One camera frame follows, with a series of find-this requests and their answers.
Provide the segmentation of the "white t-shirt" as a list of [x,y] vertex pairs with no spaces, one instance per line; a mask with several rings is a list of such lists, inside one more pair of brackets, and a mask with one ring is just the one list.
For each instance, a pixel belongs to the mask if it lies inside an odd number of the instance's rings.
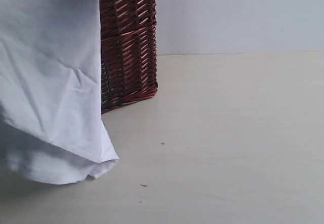
[[54,185],[118,161],[101,118],[99,0],[1,0],[1,166]]

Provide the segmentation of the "dark brown wicker basket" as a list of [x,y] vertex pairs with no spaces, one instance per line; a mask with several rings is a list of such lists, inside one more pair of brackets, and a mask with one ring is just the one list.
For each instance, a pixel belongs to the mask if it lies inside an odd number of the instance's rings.
[[100,0],[102,113],[155,96],[156,0]]

